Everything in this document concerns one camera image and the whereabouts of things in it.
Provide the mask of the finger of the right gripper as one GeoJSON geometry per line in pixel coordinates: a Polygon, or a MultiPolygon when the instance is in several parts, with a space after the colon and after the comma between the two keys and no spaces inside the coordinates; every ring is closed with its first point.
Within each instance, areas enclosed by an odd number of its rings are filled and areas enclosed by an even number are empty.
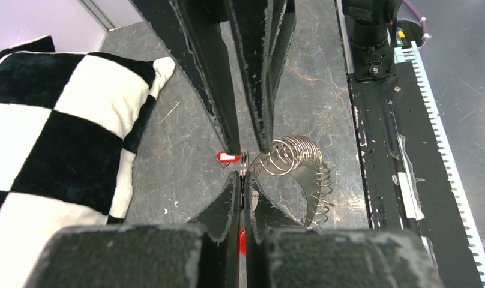
{"type": "Polygon", "coordinates": [[[222,148],[241,152],[222,1],[133,1],[195,89],[222,148]]]}
{"type": "Polygon", "coordinates": [[[273,143],[274,102],[294,34],[294,1],[225,1],[259,150],[273,143]]]}

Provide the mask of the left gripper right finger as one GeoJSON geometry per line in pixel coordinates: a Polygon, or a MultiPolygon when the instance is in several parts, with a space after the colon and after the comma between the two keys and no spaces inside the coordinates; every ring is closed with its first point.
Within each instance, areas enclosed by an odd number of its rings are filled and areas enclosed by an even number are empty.
{"type": "Polygon", "coordinates": [[[270,200],[253,172],[244,177],[244,230],[246,233],[247,287],[267,287],[264,239],[269,230],[303,225],[270,200]]]}

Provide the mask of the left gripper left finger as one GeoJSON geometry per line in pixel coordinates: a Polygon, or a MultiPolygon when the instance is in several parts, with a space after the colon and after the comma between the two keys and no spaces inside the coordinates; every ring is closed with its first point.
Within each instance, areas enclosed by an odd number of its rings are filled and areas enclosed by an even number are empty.
{"type": "Polygon", "coordinates": [[[206,228],[199,261],[198,287],[239,286],[241,179],[230,172],[221,192],[189,222],[206,228]]]}

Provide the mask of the metal keyring with red handle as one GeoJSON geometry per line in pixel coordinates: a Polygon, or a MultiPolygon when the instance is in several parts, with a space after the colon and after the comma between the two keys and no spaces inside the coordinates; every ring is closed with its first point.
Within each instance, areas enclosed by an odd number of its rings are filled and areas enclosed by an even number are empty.
{"type": "Polygon", "coordinates": [[[288,216],[299,221],[305,229],[320,229],[329,219],[334,204],[328,201],[333,192],[330,170],[324,162],[321,150],[306,136],[283,136],[274,139],[267,153],[260,153],[253,161],[246,152],[241,153],[239,174],[241,177],[241,216],[239,224],[239,250],[246,256],[246,233],[244,230],[244,177],[253,172],[261,184],[270,178],[291,178],[301,189],[300,201],[306,210],[299,216],[273,200],[275,189],[265,191],[267,197],[288,216]]]}

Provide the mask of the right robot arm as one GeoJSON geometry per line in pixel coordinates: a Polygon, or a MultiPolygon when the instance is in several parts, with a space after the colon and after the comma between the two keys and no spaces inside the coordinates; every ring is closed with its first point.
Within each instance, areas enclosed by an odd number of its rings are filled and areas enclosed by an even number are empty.
{"type": "MultiPolygon", "coordinates": [[[[274,102],[295,30],[294,1],[134,1],[133,5],[196,90],[229,155],[241,145],[232,75],[220,25],[228,22],[235,43],[259,150],[273,142],[274,102]]],[[[393,76],[392,44],[400,1],[343,1],[352,20],[349,48],[359,81],[393,76]]]]}

